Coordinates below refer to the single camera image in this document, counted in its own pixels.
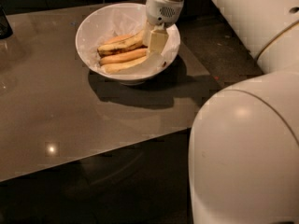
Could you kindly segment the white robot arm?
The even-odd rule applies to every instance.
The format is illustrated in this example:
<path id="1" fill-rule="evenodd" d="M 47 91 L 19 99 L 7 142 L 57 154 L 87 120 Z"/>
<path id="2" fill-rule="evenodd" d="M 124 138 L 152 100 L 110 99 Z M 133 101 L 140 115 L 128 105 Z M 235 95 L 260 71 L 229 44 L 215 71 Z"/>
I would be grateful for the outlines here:
<path id="1" fill-rule="evenodd" d="M 212 2 L 263 75 L 214 94 L 193 122 L 193 224 L 299 224 L 299 0 Z"/>

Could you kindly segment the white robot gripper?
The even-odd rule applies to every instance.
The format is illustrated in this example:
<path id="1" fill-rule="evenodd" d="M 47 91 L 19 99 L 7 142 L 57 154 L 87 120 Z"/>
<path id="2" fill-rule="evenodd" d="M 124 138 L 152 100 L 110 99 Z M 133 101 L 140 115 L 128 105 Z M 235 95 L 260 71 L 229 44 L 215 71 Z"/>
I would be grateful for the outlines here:
<path id="1" fill-rule="evenodd" d="M 179 0 L 147 0 L 147 21 L 143 26 L 143 45 L 148 47 L 148 55 L 161 54 L 169 34 L 165 27 L 173 25 L 183 8 Z"/>

